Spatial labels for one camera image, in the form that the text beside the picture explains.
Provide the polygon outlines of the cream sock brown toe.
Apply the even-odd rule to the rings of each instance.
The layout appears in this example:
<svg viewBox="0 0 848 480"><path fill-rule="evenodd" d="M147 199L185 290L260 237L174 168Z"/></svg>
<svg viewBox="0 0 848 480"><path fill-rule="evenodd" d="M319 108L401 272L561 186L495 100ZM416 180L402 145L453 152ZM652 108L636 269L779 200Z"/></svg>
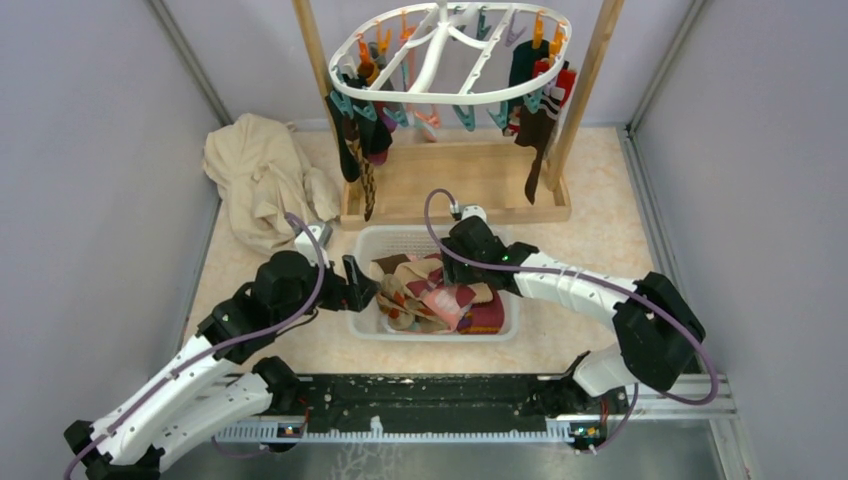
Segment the cream sock brown toe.
<svg viewBox="0 0 848 480"><path fill-rule="evenodd" d="M386 275L393 274L399 265L413 260L416 260L416 257L407 254L395 254L377 258L369 263L367 275L370 279L381 282Z"/></svg>

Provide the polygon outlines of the wooden hanger rack frame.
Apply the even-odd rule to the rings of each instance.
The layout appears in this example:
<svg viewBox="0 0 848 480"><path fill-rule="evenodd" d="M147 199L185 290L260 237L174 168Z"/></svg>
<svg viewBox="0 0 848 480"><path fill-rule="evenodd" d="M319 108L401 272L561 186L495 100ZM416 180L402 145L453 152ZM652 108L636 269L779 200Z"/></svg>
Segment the wooden hanger rack frame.
<svg viewBox="0 0 848 480"><path fill-rule="evenodd" d="M531 99L477 106L435 105L441 117L436 130L416 128L413 110L428 112L430 105L383 102L384 112L395 123L388 159L374 167L376 204L371 219L363 218L365 200L359 180L347 183L341 200L340 222L344 229L375 225L420 224L426 212L426 195L444 188L465 203L482 205L499 224L565 221L571 213L563 172L589 95L601 67L622 3L606 1L598 14L585 59L577 71L573 92L560 109L544 158L531 204L524 186L535 149L515 143L523 106L535 113L543 90ZM370 150L377 102L350 98L336 92L311 5L298 1L294 11L322 97L331 96L336 106L356 121L367 154Z"/></svg>

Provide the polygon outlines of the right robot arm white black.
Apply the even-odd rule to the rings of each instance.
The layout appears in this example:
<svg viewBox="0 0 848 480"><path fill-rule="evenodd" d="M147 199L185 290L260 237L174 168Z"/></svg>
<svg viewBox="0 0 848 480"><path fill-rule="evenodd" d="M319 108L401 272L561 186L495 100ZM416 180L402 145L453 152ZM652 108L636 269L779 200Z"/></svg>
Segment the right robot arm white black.
<svg viewBox="0 0 848 480"><path fill-rule="evenodd" d="M626 279L580 269L533 245L504 244L479 216L459 221L438 247L450 281L480 280L515 296L556 303L615 335L613 345L580 357L567 371L563 398L576 412L588 412L603 394L634 383L668 391L703 350L704 327L660 273Z"/></svg>

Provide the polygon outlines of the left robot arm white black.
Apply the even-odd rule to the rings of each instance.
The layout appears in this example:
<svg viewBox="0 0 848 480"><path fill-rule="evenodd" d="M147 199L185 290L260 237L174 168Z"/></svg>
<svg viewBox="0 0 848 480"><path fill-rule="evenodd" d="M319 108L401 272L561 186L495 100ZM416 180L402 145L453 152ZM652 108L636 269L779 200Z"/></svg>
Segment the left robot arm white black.
<svg viewBox="0 0 848 480"><path fill-rule="evenodd" d="M343 265L346 274L340 276L329 260L313 261L295 251L274 254L139 391L104 417L77 420L65 430L75 455L66 471L83 465L89 479L157 479L229 424L267 411L292 411L300 380L279 357L263 358L218 393L198 396L295 320L313 320L321 309L365 310L379 284L353 256L344 256Z"/></svg>

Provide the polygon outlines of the cream argyle sock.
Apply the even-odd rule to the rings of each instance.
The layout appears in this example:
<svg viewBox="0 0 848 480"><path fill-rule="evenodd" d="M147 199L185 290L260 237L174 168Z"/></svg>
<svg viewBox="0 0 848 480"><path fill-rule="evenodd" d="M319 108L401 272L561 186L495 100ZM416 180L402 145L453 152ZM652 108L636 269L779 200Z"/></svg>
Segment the cream argyle sock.
<svg viewBox="0 0 848 480"><path fill-rule="evenodd" d="M416 334L449 333L449 325L420 299L410 294L401 281L388 274L380 282L378 308L395 331Z"/></svg>

